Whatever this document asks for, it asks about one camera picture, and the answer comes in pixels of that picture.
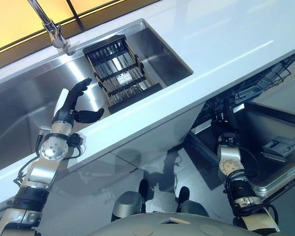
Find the dishwasher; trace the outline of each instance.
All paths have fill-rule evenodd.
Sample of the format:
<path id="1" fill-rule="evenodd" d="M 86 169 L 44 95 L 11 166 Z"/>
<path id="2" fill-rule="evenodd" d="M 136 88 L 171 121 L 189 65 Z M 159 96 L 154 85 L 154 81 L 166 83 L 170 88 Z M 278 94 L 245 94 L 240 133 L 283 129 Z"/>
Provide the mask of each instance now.
<path id="1" fill-rule="evenodd" d="M 184 142 L 184 148 L 210 189 L 222 184 L 217 178 L 218 141 L 211 127 L 213 116 L 222 117 L 227 108 L 234 111 L 240 144 L 253 153 L 260 175 L 250 178 L 258 196 L 274 201 L 295 185 L 295 114 L 256 102 L 262 93 L 291 76 L 289 67 L 295 53 L 255 76 L 206 101 Z M 245 169 L 256 168 L 250 154 L 241 151 Z"/>

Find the kitchen counter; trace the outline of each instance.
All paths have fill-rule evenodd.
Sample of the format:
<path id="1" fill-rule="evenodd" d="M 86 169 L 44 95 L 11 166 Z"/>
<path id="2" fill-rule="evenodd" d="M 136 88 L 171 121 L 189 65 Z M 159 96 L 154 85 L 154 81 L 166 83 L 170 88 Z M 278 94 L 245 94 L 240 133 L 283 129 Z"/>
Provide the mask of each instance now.
<path id="1" fill-rule="evenodd" d="M 72 45 L 83 43 L 140 18 L 147 21 L 194 73 L 81 130 L 86 137 L 86 148 L 78 158 L 80 165 L 295 52 L 295 0 L 163 0 L 69 40 Z M 57 53 L 49 47 L 0 69 L 0 83 Z M 12 180 L 32 157 L 0 171 L 0 202 L 17 192 Z M 69 166 L 74 164 L 75 168 L 79 166 L 76 160 Z"/>

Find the metal rack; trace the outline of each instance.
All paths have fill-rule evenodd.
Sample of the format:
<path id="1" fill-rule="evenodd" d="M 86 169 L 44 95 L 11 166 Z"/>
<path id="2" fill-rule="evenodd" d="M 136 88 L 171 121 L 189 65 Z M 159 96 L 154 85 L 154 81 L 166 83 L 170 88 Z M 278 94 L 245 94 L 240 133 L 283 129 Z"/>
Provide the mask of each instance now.
<path id="1" fill-rule="evenodd" d="M 106 95 L 111 113 L 162 89 L 145 72 L 125 35 L 114 35 L 84 48 L 83 52 Z"/>
<path id="2" fill-rule="evenodd" d="M 295 61 L 295 53 L 251 78 L 231 87 L 206 101 L 192 128 L 219 115 L 229 107 L 236 107 L 258 97 L 264 91 L 277 86 L 291 75 L 288 67 Z"/>

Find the faucet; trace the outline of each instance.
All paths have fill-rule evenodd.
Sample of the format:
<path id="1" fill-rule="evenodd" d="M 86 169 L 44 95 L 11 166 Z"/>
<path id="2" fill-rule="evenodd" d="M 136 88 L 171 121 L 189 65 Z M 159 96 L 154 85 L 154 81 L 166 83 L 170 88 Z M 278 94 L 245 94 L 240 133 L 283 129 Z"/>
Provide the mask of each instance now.
<path id="1" fill-rule="evenodd" d="M 49 33 L 52 45 L 55 48 L 64 49 L 68 45 L 68 42 L 61 34 L 61 24 L 57 24 L 56 26 L 55 23 L 48 18 L 41 6 L 38 4 L 37 0 L 28 0 L 28 2 L 33 7 L 34 11 L 37 13 L 39 18 L 42 20 L 44 28 Z"/>

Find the stainless steel sink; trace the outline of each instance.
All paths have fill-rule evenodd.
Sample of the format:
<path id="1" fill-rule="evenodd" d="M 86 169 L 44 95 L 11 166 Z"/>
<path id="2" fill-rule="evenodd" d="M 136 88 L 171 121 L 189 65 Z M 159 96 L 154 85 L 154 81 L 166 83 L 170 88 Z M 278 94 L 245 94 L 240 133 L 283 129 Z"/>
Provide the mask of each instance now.
<path id="1" fill-rule="evenodd" d="M 79 45 L 72 56 L 43 60 L 9 76 L 0 84 L 0 169 L 34 152 L 38 127 L 50 126 L 53 110 L 63 88 L 71 89 L 78 81 L 93 78 L 92 68 L 82 49 L 115 34 L 125 34 L 147 73 L 163 88 L 191 75 L 192 70 L 144 21 L 138 20 L 113 32 Z M 105 95 L 95 79 L 79 98 L 77 110 L 105 109 Z M 87 124 L 75 124 L 79 131 Z"/>

